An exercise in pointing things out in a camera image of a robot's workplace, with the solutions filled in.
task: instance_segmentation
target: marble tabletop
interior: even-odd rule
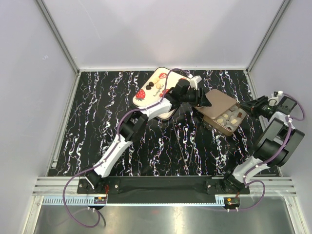
[[[205,92],[218,89],[239,101],[252,99],[242,70],[190,72],[193,76],[202,77],[201,86]],[[129,110],[133,96],[152,73],[82,72],[58,163],[48,175],[72,176],[92,167],[108,149],[119,120]],[[123,153],[111,175],[222,175],[252,154],[252,145],[261,134],[259,120],[247,116],[232,136],[225,136],[209,124],[204,124],[201,114],[194,108],[182,104],[170,120],[155,118],[149,121],[140,141],[134,142]],[[279,175],[276,167],[262,174]]]

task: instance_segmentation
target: strawberry illustration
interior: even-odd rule
[[[139,101],[142,101],[145,99],[145,91],[143,89],[140,89],[136,94],[136,99]]]
[[[164,78],[166,78],[167,77],[167,73],[160,73],[160,75],[159,75],[159,79],[164,79]]]
[[[164,94],[165,94],[165,91],[163,90],[162,92],[161,92],[161,94],[159,94],[159,96],[162,98],[162,96],[164,96]]]

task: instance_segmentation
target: robotic arm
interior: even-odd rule
[[[121,120],[117,135],[103,157],[94,165],[94,170],[86,174],[86,180],[95,189],[101,178],[107,177],[114,164],[122,153],[144,133],[147,122],[156,116],[178,108],[181,103],[187,102],[192,106],[211,106],[202,88],[197,88],[201,81],[200,76],[190,81],[180,79],[174,88],[171,88],[163,100],[129,111]]]
[[[304,137],[304,133],[296,129],[289,119],[296,104],[295,100],[287,96],[276,106],[270,106],[266,96],[240,104],[250,116],[265,117],[269,126],[253,146],[253,156],[225,174],[221,182],[224,192],[236,194],[262,170],[280,167],[287,162]]]

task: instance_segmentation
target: white wall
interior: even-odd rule
[[[0,229],[20,233],[74,73],[35,1],[0,1]]]
[[[247,67],[282,0],[44,0],[79,68]]]
[[[301,208],[312,232],[312,1],[294,0],[273,33],[251,75],[258,95],[283,90],[305,107],[303,122],[295,126],[306,135],[289,161],[282,167],[291,176]],[[299,108],[294,115],[301,117]]]

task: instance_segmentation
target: white cable clip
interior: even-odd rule
[[[293,121],[293,119],[291,118],[290,115],[287,115],[288,116],[288,123],[291,123]]]

